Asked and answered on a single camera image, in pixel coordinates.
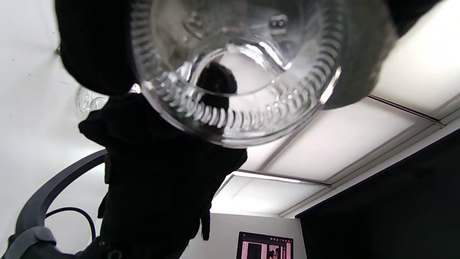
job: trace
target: small glass object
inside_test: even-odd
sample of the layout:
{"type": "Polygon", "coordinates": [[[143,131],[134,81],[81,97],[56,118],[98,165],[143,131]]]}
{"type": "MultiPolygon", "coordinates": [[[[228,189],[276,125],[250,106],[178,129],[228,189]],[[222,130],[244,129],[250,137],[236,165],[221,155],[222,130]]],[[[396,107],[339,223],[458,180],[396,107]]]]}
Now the small glass object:
{"type": "MultiPolygon", "coordinates": [[[[134,84],[129,90],[130,93],[141,92],[138,84],[134,84]]],[[[91,91],[83,86],[79,86],[77,90],[77,108],[82,113],[90,113],[95,110],[100,110],[109,100],[109,97],[97,92],[91,91]]]]}

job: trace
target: black glove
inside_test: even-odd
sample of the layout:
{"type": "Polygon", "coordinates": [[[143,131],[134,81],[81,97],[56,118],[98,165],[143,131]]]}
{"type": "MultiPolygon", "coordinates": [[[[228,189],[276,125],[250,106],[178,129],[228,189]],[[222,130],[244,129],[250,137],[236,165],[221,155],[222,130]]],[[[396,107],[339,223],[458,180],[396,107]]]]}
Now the black glove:
{"type": "MultiPolygon", "coordinates": [[[[198,84],[236,91],[233,76],[214,63],[198,84]]],[[[227,98],[204,102],[228,108],[227,98]]],[[[101,238],[118,249],[161,247],[162,256],[183,251],[200,221],[208,240],[213,196],[247,159],[245,149],[213,145],[171,126],[141,94],[110,97],[80,123],[80,131],[108,151],[101,238]]]]}

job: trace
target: ceiling light panel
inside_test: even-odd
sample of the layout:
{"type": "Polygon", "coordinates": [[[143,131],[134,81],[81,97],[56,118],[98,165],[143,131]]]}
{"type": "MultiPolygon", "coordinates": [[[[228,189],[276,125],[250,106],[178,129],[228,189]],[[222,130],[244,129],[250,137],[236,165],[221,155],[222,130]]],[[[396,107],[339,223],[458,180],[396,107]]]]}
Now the ceiling light panel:
{"type": "Polygon", "coordinates": [[[258,175],[258,174],[245,173],[245,172],[239,172],[239,171],[233,172],[232,175],[241,176],[241,177],[257,178],[257,179],[275,180],[275,181],[282,181],[282,182],[300,183],[300,180],[294,180],[294,179],[283,178],[283,177],[258,175]]]}
{"type": "Polygon", "coordinates": [[[286,141],[287,137],[281,138],[277,141],[247,149],[247,160],[241,169],[257,171],[261,166],[276,153],[278,148],[286,141]]]}
{"type": "Polygon", "coordinates": [[[374,159],[372,154],[387,144],[394,147],[430,125],[365,98],[322,112],[264,171],[333,183],[347,167],[374,159]]]}
{"type": "Polygon", "coordinates": [[[211,212],[278,215],[323,189],[233,175],[214,198],[211,212]]]}
{"type": "Polygon", "coordinates": [[[431,9],[396,44],[373,94],[443,118],[460,107],[460,1],[431,9]]]}

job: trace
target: computer screen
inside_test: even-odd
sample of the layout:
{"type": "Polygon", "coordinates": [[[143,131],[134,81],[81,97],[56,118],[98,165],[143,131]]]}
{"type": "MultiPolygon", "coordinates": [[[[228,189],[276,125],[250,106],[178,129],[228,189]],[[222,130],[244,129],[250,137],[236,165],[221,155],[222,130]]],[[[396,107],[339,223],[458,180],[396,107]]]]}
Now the computer screen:
{"type": "Polygon", "coordinates": [[[236,259],[293,259],[294,239],[240,232],[236,259]]]}

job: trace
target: gray curved arm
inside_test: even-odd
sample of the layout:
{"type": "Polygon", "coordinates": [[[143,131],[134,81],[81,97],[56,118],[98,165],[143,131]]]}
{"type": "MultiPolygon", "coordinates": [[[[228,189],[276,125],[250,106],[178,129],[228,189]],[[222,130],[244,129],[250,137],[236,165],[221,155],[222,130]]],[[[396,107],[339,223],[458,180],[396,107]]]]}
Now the gray curved arm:
{"type": "Polygon", "coordinates": [[[46,211],[54,199],[78,177],[88,172],[90,169],[102,164],[104,162],[105,154],[107,154],[107,151],[101,150],[73,163],[51,178],[40,189],[38,189],[32,197],[30,197],[17,218],[16,233],[10,237],[9,248],[2,259],[6,258],[9,254],[18,254],[18,251],[9,251],[10,249],[15,249],[16,247],[24,248],[24,246],[31,247],[27,249],[26,253],[24,253],[24,251],[20,253],[21,258],[23,259],[69,259],[75,257],[58,251],[54,246],[55,243],[53,242],[52,235],[51,238],[47,236],[43,239],[40,235],[36,235],[36,233],[41,232],[31,230],[44,229],[46,211]],[[24,235],[22,238],[19,238],[23,233],[24,235],[31,235],[30,238],[24,238],[24,235]],[[34,238],[37,238],[39,241],[49,242],[33,242],[34,238]],[[24,243],[14,246],[13,244],[15,240],[17,242],[23,242],[23,240],[29,241],[26,241],[27,244],[24,243]]]}

